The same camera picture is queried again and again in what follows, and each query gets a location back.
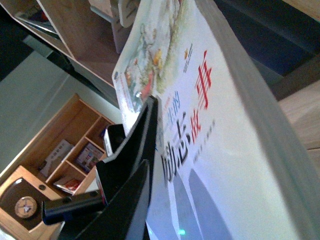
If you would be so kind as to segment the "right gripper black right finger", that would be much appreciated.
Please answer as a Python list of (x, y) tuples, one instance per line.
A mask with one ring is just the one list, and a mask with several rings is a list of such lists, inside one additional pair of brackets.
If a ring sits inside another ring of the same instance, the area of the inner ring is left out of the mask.
[(67, 222), (60, 240), (149, 240), (150, 163), (143, 160), (101, 212)]

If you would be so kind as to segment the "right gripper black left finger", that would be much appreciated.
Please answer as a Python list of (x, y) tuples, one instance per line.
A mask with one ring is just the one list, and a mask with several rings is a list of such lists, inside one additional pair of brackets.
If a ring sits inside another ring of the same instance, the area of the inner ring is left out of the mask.
[(149, 96), (136, 122), (113, 155), (96, 164), (96, 182), (103, 203), (108, 205), (143, 160), (149, 163), (149, 183), (153, 181), (158, 99)]

